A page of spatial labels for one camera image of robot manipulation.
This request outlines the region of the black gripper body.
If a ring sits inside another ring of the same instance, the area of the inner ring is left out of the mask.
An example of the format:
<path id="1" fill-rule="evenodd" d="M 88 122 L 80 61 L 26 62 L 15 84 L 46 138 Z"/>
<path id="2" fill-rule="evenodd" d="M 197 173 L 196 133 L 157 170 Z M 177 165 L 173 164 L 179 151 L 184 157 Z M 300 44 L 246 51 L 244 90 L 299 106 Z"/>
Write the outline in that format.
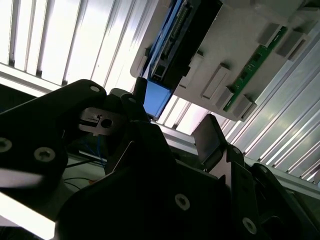
<path id="1" fill-rule="evenodd" d="M 61 209 L 57 240 L 238 240 L 221 180 L 177 162 L 127 167 L 76 192 Z"/>

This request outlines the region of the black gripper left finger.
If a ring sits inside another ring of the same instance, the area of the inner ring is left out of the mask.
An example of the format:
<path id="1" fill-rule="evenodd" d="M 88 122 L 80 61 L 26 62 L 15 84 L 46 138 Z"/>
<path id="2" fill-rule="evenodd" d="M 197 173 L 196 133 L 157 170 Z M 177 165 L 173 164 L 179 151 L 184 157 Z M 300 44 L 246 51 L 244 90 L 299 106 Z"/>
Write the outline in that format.
<path id="1" fill-rule="evenodd" d="M 89 109 L 111 122 L 102 134 L 117 164 L 105 177 L 129 167 L 165 170 L 176 165 L 161 129 L 134 95 L 107 95 L 81 79 L 1 113 L 0 136 L 10 147 L 0 155 L 0 191 L 33 209 L 46 203 L 67 167 L 66 146 L 95 132 L 80 126 L 81 114 Z"/>

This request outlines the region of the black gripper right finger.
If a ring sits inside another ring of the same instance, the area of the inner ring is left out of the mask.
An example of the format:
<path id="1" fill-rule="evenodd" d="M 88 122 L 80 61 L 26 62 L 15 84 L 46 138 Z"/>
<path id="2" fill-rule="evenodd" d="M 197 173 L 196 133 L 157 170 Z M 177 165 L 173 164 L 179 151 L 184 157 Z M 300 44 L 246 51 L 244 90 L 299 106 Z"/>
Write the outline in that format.
<path id="1" fill-rule="evenodd" d="M 320 231 L 264 165 L 248 165 L 207 114 L 193 132 L 204 171 L 218 180 L 222 235 L 228 240 L 318 240 Z"/>

